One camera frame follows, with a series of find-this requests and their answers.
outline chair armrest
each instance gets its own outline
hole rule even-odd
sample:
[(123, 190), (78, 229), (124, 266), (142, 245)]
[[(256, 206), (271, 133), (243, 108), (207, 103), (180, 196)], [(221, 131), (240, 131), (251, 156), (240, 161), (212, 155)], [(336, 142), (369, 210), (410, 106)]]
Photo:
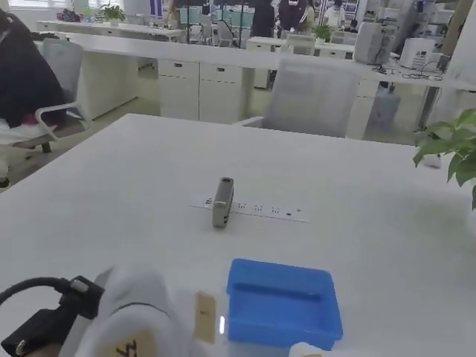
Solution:
[(261, 128), (263, 125), (263, 119), (264, 117), (252, 117), (249, 119), (241, 120), (233, 125), (235, 126), (244, 126), (247, 128)]
[(55, 112), (57, 110), (75, 108), (77, 105), (78, 102), (72, 102), (62, 104), (60, 106), (47, 106), (45, 108), (40, 108), (35, 112), (36, 121), (38, 121), (38, 124), (53, 138), (54, 141), (58, 141), (58, 137), (53, 133), (53, 130), (51, 130), (50, 127), (43, 121), (42, 115), (48, 112)]

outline laboratory equipment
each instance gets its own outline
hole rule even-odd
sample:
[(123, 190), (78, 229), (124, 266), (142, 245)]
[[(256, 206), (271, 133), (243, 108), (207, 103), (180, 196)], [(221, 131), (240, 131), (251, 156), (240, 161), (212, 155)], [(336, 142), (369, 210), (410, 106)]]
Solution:
[(400, 57), (400, 65), (412, 69), (430, 69), (428, 65), (434, 63), (432, 68), (436, 67), (439, 59), (433, 56), (433, 50), (436, 42), (434, 39), (406, 39), (403, 52)]
[(366, 65), (388, 62), (394, 40), (394, 26), (363, 22), (357, 35), (353, 59)]

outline power strip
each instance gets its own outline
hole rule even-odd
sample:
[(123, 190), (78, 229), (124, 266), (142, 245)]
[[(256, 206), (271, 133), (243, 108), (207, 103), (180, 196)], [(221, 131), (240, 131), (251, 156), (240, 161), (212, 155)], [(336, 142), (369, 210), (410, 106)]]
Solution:
[[(198, 198), (190, 207), (213, 209), (213, 197)], [(300, 208), (285, 208), (281, 205), (262, 205), (240, 200), (235, 197), (231, 204), (231, 213), (245, 214), (247, 216), (268, 217), (284, 219), (286, 221), (309, 223), (309, 217)]]

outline label sticker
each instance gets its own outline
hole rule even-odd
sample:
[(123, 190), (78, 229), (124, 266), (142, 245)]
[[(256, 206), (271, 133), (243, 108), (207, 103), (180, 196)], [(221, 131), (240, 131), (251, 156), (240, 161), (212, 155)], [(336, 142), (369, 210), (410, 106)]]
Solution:
[(97, 349), (97, 357), (156, 357), (154, 336), (144, 330)]
[(204, 292), (195, 295), (195, 329), (193, 337), (197, 340), (215, 343), (216, 301)]

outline gray device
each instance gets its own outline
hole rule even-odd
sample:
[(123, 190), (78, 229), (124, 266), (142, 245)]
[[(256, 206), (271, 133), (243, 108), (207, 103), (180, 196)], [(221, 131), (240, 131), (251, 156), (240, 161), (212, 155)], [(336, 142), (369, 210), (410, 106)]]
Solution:
[(224, 228), (230, 217), (231, 203), (233, 202), (234, 181), (229, 177), (222, 177), (213, 200), (212, 223), (214, 227)]

